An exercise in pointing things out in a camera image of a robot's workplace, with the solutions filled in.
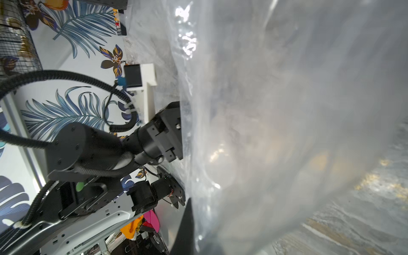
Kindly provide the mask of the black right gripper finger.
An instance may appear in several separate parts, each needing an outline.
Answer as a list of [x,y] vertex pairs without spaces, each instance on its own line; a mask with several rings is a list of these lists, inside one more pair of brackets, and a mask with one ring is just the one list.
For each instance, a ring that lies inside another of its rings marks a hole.
[[194,254],[194,227],[192,199],[189,198],[170,255]]

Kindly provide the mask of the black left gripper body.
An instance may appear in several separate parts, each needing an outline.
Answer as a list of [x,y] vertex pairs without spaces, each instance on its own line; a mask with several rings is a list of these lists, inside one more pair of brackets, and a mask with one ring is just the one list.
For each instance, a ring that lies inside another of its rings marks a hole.
[[139,143],[150,160],[164,157],[168,162],[183,159],[180,102],[171,102],[138,129]]

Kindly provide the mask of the clear plastic vacuum bag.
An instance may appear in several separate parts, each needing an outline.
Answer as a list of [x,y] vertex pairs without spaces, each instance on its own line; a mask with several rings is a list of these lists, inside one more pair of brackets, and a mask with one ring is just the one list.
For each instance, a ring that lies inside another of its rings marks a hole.
[[407,254],[407,1],[130,1],[126,25],[181,102],[173,254]]

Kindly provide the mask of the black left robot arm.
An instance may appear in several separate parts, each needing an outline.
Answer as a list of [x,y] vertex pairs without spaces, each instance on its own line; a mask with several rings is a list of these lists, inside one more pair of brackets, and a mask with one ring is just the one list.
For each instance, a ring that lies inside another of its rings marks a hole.
[[128,96],[89,76],[57,70],[34,71],[1,82],[1,96],[34,82],[72,80],[108,91],[127,102],[131,119],[104,132],[72,122],[53,141],[18,137],[1,131],[1,140],[45,151],[48,182],[39,191],[25,217],[1,235],[3,255],[65,255],[87,249],[152,210],[164,197],[174,206],[186,202],[184,191],[164,170],[153,183],[140,181],[124,192],[121,181],[147,164],[183,158],[181,109],[172,102],[150,122],[136,128],[137,112]]

